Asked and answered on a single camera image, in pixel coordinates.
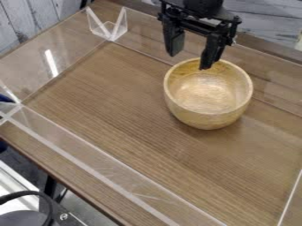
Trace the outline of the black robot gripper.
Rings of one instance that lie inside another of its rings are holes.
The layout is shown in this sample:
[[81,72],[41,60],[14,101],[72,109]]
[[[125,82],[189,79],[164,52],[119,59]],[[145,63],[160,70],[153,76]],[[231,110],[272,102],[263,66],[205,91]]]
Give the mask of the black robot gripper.
[[236,27],[241,23],[224,6],[224,0],[159,0],[157,19],[163,24],[165,52],[173,57],[184,47],[184,31],[205,38],[200,57],[200,70],[211,68],[219,60],[225,45],[235,43]]

